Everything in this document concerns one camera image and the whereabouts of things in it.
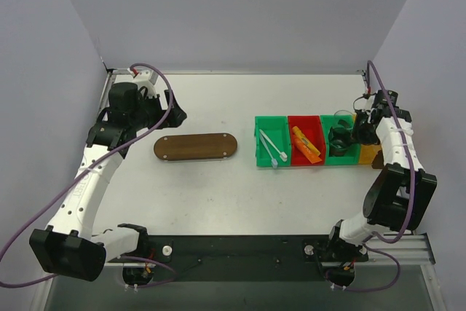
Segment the dark smoked plastic cup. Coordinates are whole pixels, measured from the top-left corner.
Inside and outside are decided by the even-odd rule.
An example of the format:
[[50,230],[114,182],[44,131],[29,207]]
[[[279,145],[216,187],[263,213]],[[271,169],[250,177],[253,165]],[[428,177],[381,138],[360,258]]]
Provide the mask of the dark smoked plastic cup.
[[332,127],[328,133],[328,145],[331,157],[343,157],[352,145],[351,132],[343,127]]

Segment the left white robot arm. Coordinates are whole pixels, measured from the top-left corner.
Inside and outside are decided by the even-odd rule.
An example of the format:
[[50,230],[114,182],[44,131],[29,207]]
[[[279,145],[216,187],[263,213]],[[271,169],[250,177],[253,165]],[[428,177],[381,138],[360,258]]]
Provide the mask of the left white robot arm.
[[104,264],[126,254],[140,261],[149,254],[145,227],[119,224],[93,233],[97,211],[112,177],[132,144],[148,133],[179,127],[186,113],[171,88],[163,107],[153,83],[136,79],[114,84],[107,105],[87,136],[74,182],[60,195],[62,203],[44,229],[35,229],[29,245],[45,272],[94,281]]

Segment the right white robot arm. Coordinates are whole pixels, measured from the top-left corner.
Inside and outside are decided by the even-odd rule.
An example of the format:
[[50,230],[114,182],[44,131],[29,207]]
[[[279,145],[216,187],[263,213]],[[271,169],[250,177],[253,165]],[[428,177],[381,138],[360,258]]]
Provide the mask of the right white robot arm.
[[340,262],[364,258],[363,244],[372,237],[417,229],[438,184],[416,155],[412,118],[396,105],[398,94],[379,90],[368,99],[371,107],[356,111],[352,139],[367,146],[379,145],[383,166],[365,196],[362,211],[338,221],[329,234],[325,253]]

